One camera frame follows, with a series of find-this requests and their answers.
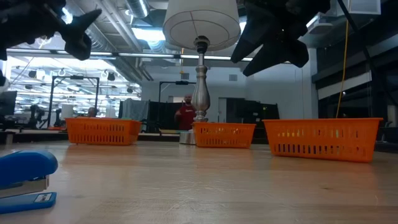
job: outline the table lamp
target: table lamp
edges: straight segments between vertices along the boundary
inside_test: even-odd
[[[236,0],[170,0],[163,24],[166,41],[199,54],[197,85],[192,95],[196,122],[206,122],[210,96],[205,53],[235,44],[241,34]]]

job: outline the man in red shirt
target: man in red shirt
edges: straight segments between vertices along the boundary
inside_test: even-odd
[[[185,104],[174,115],[174,120],[179,122],[179,130],[191,130],[193,118],[196,116],[195,109],[191,104],[192,95],[187,94],[184,97]]]

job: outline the yellow cable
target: yellow cable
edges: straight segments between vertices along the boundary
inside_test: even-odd
[[[349,2],[349,10],[351,10],[351,3],[352,3],[352,1]],[[344,87],[344,81],[346,78],[348,34],[349,34],[349,22],[347,20],[347,22],[346,22],[346,44],[345,44],[345,49],[344,49],[343,79],[341,81],[341,90],[340,90],[340,97],[338,98],[336,118],[338,118],[338,113],[340,111],[341,97],[343,96],[343,87]]]

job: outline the computer monitor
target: computer monitor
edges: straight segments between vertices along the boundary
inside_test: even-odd
[[[0,93],[0,115],[14,115],[17,91]]]

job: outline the orange plastic basket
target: orange plastic basket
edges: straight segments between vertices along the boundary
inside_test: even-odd
[[[249,148],[255,124],[195,122],[193,130],[198,147]]]
[[[263,120],[277,156],[370,162],[381,118]]]
[[[141,122],[111,118],[66,118],[71,143],[128,146],[137,141]]]

